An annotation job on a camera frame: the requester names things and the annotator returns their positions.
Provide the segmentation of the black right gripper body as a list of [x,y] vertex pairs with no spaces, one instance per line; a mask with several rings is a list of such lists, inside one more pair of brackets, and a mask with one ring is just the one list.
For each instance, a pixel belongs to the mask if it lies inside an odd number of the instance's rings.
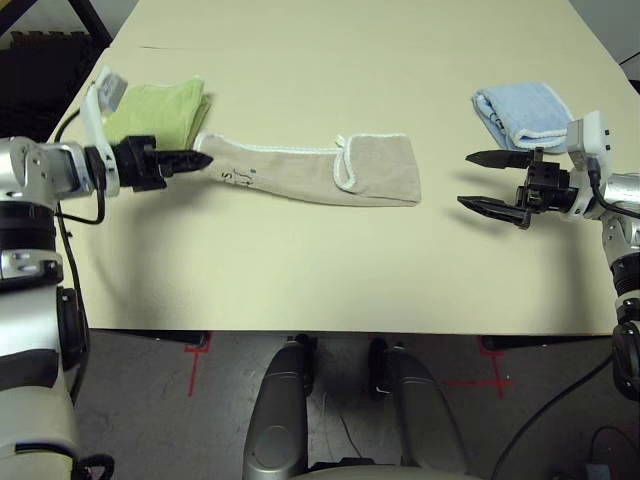
[[566,213],[575,202],[575,188],[570,174],[556,162],[543,159],[544,151],[536,148],[530,154],[524,184],[516,190],[516,207],[522,210],[515,225],[527,229],[534,214],[547,211]]

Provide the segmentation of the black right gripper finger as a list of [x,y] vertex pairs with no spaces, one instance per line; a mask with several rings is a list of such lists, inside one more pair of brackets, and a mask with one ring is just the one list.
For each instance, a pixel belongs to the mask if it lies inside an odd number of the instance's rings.
[[484,196],[458,196],[457,201],[480,215],[513,224],[520,229],[530,226],[530,212],[523,207]]
[[527,169],[532,161],[530,152],[488,150],[469,154],[466,161],[492,169]]

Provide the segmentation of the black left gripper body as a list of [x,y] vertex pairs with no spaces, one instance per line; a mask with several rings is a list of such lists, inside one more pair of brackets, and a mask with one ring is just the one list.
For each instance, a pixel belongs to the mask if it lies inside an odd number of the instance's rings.
[[127,136],[112,145],[121,187],[134,192],[165,189],[154,136]]

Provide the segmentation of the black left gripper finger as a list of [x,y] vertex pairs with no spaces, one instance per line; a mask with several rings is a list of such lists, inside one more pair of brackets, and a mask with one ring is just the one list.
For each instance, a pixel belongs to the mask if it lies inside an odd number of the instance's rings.
[[154,155],[159,162],[212,162],[213,158],[194,150],[157,150]]
[[171,160],[159,163],[162,177],[173,177],[177,174],[191,173],[203,170],[211,164],[210,160]]

